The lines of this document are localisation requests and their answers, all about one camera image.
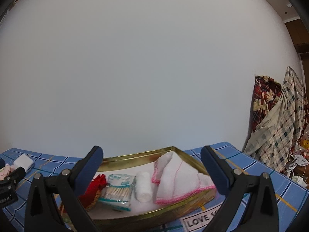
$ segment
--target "white sponge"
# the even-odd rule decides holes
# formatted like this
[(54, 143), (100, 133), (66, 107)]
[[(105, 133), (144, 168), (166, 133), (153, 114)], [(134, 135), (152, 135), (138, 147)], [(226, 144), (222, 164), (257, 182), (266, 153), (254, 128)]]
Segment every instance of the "white sponge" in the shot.
[(22, 154), (14, 161), (13, 165), (15, 169), (22, 167), (25, 172), (27, 172), (32, 167), (33, 160), (30, 159), (27, 155)]

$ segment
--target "white cable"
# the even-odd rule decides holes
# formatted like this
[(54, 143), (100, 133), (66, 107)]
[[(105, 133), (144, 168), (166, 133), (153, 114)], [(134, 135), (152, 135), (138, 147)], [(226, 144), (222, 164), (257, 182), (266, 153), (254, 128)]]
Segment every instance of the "white cable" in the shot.
[(306, 172), (306, 166), (307, 166), (307, 165), (305, 165), (305, 170), (304, 170), (304, 173), (302, 174), (302, 177), (301, 177), (300, 179), (302, 179), (302, 178), (304, 177), (304, 175), (305, 175), (305, 172)]
[(293, 169), (290, 169), (291, 168), (291, 165), (289, 165), (289, 168), (287, 169), (287, 171), (289, 172), (292, 172), (293, 173), (293, 176), (290, 178), (290, 179), (292, 179), (293, 180), (293, 177), (294, 177), (294, 171), (293, 171)]

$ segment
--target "plastic bag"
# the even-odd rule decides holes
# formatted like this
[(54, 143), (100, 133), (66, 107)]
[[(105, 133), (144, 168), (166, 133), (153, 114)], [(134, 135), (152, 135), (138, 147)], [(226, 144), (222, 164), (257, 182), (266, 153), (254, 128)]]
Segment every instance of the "plastic bag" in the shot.
[(304, 135), (302, 136), (302, 139), (300, 141), (300, 145), (305, 149), (305, 151), (302, 151), (302, 155), (305, 158), (309, 157), (308, 150), (309, 150), (309, 125), (307, 125)]
[(116, 209), (131, 211), (130, 200), (135, 184), (135, 176), (128, 174), (111, 174), (107, 179), (106, 192), (99, 201)]

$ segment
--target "screw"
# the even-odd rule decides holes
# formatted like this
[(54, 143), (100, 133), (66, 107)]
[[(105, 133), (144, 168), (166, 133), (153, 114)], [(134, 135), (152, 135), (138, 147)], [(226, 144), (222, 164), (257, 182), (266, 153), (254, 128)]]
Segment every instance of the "screw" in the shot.
[(238, 168), (235, 168), (234, 169), (234, 174), (236, 174), (236, 175), (241, 175), (241, 170), (240, 169), (238, 169)]
[(268, 179), (268, 178), (269, 178), (269, 174), (266, 173), (266, 172), (264, 172), (264, 173), (263, 173), (263, 177), (264, 177), (265, 179)]
[(64, 176), (67, 176), (67, 175), (70, 174), (70, 172), (71, 172), (70, 169), (64, 169), (64, 170), (62, 170), (61, 174), (64, 175)]
[(35, 175), (34, 175), (34, 178), (35, 179), (39, 179), (41, 177), (41, 174), (40, 173), (36, 173)]

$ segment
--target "plaid blanket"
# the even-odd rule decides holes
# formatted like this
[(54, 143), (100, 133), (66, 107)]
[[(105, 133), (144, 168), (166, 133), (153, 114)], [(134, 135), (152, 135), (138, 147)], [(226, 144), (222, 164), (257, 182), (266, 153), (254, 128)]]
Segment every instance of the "plaid blanket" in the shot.
[(257, 125), (244, 151), (278, 172), (284, 169), (290, 148), (305, 125), (305, 88), (291, 67), (286, 69), (281, 91), (277, 104)]
[(281, 96), (281, 84), (267, 76), (256, 76), (253, 90), (253, 121), (252, 130), (256, 127), (269, 111), (278, 102)]

